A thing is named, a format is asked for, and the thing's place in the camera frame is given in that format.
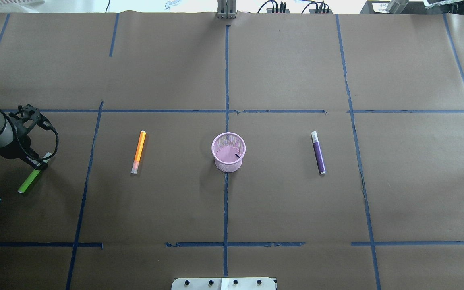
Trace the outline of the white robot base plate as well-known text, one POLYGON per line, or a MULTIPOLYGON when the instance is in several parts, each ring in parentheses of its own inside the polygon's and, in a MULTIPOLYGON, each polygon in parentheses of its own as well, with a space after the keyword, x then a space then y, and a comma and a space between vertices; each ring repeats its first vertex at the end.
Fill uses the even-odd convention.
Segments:
POLYGON ((215 277, 176 278, 172 290, 277 290, 276 278, 271 277, 215 277))

